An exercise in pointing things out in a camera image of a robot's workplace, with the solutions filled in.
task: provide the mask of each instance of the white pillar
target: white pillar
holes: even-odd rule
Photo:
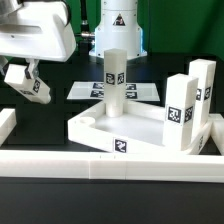
[[[198,59],[190,63],[189,76],[198,78],[193,136],[208,120],[216,62]]]
[[[127,52],[111,49],[104,52],[104,102],[106,115],[119,117],[123,114],[126,93]]]
[[[167,80],[163,144],[169,149],[184,150],[191,143],[197,84],[197,78],[183,74]]]

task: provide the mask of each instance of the triangle logo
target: triangle logo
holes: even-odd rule
[[[118,15],[118,17],[114,21],[113,25],[114,26],[125,26],[125,23],[124,23],[124,20],[123,20],[121,14]]]

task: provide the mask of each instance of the black table surface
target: black table surface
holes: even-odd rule
[[[216,60],[211,112],[223,113],[224,62],[213,55],[152,54],[127,68],[127,82],[156,83],[165,105],[166,78],[188,73],[189,62]],[[47,105],[31,103],[0,78],[0,109],[15,108],[17,126],[7,150],[99,151],[72,143],[67,121],[97,100],[67,100],[74,81],[103,81],[103,66],[73,55],[67,63],[41,62],[51,88]],[[218,156],[212,139],[202,154]],[[159,181],[0,178],[0,223],[223,223],[224,185]]]

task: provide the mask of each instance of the tall white block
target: tall white block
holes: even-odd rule
[[[163,144],[184,150],[191,142],[198,79],[183,74],[168,78]]]
[[[0,146],[16,126],[15,109],[3,109],[0,113]]]
[[[32,102],[49,103],[50,88],[40,79],[27,79],[26,66],[10,64],[5,82]]]
[[[208,120],[216,62],[198,59],[190,63],[189,76],[197,77],[198,89],[195,104],[193,136]]]
[[[104,102],[106,114],[118,117],[123,114],[126,93],[127,52],[111,49],[104,52]]]

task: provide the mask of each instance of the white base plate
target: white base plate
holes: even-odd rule
[[[126,97],[136,101],[160,101],[155,83],[127,83]],[[103,82],[74,82],[68,100],[103,100]]]

